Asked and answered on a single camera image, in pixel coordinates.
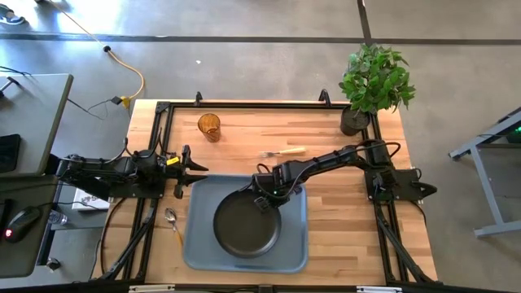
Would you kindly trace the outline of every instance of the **green leafy plant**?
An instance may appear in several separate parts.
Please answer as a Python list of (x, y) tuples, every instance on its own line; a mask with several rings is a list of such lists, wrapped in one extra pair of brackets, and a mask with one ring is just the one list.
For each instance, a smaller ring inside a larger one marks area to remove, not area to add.
[(376, 45), (361, 45), (358, 53), (349, 55), (349, 68), (339, 86), (351, 109), (375, 114), (391, 107), (395, 111), (403, 102), (409, 110), (416, 89), (400, 63), (409, 66), (400, 52)]

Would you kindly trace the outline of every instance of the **amber glass cup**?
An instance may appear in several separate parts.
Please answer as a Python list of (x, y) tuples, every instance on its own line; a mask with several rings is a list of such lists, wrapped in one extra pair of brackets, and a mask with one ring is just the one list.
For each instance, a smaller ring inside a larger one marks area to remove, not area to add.
[(218, 142), (221, 138), (221, 121), (215, 114), (202, 115), (197, 122), (197, 127), (209, 142)]

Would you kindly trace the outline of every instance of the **potted plant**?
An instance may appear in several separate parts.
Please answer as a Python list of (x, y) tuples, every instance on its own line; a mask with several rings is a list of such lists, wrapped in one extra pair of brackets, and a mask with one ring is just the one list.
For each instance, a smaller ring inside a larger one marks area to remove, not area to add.
[(351, 102), (342, 111), (340, 129), (346, 135), (355, 135), (367, 127), (369, 115), (380, 109), (403, 104), (409, 109), (415, 88), (409, 85), (409, 73), (401, 63), (401, 53), (376, 45), (361, 45), (360, 51), (349, 55), (349, 67), (339, 83), (342, 93)]

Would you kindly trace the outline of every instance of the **yellow connector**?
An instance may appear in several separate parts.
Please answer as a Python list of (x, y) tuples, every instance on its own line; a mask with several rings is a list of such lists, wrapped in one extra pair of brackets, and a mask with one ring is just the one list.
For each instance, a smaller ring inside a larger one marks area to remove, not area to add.
[(123, 103), (123, 107), (125, 107), (125, 109), (128, 110), (130, 108), (130, 98), (129, 97), (121, 96), (121, 102)]

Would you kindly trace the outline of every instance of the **computer mouse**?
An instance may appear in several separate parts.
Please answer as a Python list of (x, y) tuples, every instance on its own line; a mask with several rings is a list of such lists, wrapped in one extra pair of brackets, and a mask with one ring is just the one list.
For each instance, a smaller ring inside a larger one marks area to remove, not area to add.
[(35, 207), (26, 207), (18, 212), (7, 225), (4, 233), (6, 241), (17, 243), (22, 240), (41, 215), (40, 209)]

